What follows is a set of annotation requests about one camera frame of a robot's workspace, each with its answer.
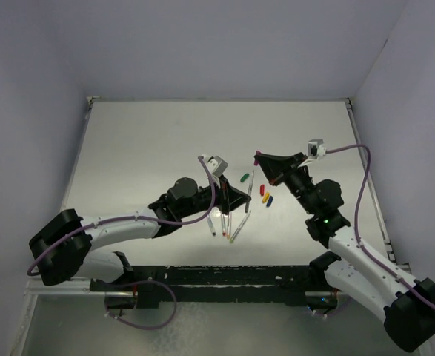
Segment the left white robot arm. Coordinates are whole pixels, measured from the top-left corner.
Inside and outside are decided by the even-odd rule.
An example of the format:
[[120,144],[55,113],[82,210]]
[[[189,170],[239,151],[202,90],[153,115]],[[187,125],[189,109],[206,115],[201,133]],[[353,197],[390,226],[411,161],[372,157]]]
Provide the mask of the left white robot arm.
[[229,214],[250,200],[249,194],[232,187],[225,177],[205,188],[183,177],[157,201],[124,216],[83,217],[73,208],[66,209],[31,238],[34,265],[28,274],[40,276],[46,286],[83,277],[102,280],[115,290],[124,291],[133,280],[124,253],[101,255],[100,248],[167,236],[192,224],[192,215],[203,220],[213,208]]

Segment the purple pen cap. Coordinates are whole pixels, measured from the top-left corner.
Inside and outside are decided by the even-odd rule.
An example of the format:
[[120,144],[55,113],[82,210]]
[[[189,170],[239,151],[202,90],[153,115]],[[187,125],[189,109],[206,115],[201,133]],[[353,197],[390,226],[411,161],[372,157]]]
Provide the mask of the purple pen cap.
[[253,165],[257,166],[259,164],[258,159],[256,158],[257,155],[260,154],[260,151],[256,150],[255,154],[254,154],[254,161],[253,161]]

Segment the purple pen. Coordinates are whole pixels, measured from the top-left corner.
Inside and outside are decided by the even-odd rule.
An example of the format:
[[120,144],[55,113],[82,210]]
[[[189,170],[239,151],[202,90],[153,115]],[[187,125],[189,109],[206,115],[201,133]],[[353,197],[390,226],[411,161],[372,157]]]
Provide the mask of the purple pen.
[[249,183],[248,183],[248,201],[245,203],[245,213],[247,214],[250,211],[250,201],[251,201],[251,194],[253,190],[253,182],[254,182],[254,170],[252,170],[250,177],[249,177]]

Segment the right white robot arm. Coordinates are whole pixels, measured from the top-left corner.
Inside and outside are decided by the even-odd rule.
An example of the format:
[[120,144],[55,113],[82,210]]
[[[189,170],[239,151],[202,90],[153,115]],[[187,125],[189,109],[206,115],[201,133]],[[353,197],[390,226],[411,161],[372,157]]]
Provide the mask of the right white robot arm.
[[328,250],[324,263],[310,271],[315,289],[331,286],[348,294],[375,315],[406,352],[435,335],[435,282],[407,273],[357,235],[355,225],[339,210],[344,201],[338,182],[313,182],[305,165],[309,159],[302,153],[257,153],[254,159],[270,185],[288,188],[310,216],[305,222],[309,235]]

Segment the blue pen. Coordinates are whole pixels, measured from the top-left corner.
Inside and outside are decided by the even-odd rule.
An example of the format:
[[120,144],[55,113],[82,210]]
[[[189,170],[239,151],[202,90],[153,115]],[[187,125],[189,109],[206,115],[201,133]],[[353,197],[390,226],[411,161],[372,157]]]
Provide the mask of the blue pen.
[[216,236],[216,229],[214,228],[213,221],[212,221],[210,215],[206,216],[206,221],[207,221],[207,224],[208,224],[208,227],[210,229],[212,236],[215,237]]

